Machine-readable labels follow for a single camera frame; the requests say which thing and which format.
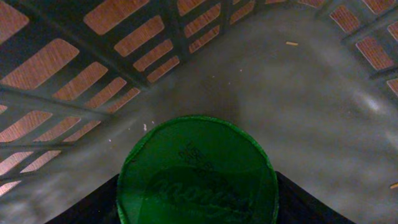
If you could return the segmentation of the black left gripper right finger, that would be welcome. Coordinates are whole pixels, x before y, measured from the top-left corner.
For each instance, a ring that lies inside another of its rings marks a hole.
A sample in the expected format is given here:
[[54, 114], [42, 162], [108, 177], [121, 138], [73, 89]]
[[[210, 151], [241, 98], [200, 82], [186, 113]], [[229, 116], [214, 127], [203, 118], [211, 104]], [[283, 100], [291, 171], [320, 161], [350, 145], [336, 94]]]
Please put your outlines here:
[[276, 175], [279, 185], [278, 224], [354, 224], [280, 172]]

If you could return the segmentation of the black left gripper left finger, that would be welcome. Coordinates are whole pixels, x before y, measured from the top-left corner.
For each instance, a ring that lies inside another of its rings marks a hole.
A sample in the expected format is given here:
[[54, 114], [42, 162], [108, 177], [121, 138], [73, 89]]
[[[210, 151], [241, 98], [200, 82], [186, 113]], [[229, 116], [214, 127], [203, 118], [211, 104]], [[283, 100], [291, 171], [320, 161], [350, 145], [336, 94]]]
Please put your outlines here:
[[116, 205], [119, 175], [45, 224], [120, 224]]

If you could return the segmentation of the green lid jar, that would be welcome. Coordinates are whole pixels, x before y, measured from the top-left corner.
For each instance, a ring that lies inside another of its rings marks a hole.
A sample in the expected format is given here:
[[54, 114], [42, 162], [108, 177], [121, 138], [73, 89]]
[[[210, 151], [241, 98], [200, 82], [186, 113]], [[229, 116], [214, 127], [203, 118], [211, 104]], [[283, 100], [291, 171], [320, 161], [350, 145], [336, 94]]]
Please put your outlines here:
[[263, 148], [218, 118], [182, 116], [144, 135], [121, 168], [122, 223], [275, 223], [276, 173]]

